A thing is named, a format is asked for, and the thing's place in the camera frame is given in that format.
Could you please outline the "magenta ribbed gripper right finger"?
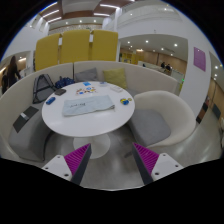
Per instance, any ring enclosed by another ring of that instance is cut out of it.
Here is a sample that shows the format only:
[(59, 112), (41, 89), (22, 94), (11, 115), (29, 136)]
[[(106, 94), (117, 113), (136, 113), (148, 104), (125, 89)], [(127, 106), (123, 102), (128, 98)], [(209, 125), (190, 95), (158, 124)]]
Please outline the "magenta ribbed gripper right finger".
[(145, 185), (183, 168), (167, 153), (157, 154), (137, 143), (132, 144), (132, 154)]

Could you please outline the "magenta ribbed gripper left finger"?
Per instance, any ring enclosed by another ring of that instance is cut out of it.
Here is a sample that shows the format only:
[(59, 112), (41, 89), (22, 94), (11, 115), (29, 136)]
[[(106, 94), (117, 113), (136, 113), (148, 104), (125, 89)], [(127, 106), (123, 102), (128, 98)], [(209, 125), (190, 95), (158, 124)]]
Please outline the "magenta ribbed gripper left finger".
[(79, 185), (91, 153), (91, 144), (86, 144), (66, 156), (56, 155), (42, 169)]

